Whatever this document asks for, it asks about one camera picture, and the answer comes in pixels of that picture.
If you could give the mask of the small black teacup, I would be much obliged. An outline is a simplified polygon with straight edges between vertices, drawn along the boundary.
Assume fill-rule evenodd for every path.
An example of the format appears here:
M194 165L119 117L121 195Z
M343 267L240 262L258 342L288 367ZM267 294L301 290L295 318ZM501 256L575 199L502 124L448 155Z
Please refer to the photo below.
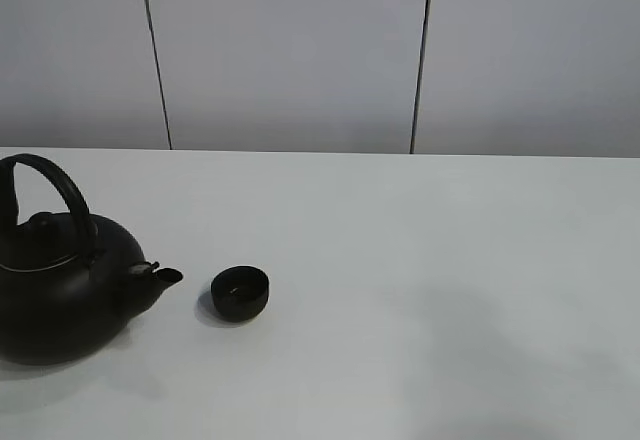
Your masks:
M230 323L243 323L257 317L266 307L269 293L267 274L248 265L225 269L210 284L216 314Z

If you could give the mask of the black cast iron teapot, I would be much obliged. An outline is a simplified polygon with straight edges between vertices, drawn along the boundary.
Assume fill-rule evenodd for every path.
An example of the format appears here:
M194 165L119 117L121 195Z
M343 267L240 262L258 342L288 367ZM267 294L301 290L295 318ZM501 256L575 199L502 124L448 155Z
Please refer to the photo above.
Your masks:
M67 206L19 222L14 169L39 172ZM183 278L145 259L119 223L90 212L54 162L20 153L1 161L1 357L55 365L94 353Z

